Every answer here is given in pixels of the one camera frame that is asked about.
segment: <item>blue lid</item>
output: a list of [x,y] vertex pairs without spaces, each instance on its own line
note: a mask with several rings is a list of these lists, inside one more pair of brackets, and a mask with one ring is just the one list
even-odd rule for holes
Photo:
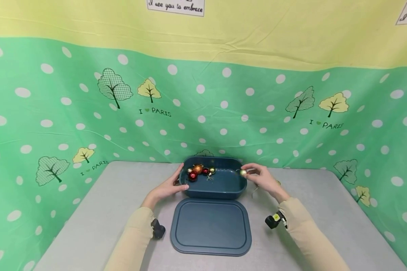
[[187,198],[175,209],[170,240],[181,253],[243,256],[252,245],[249,216],[235,200]]

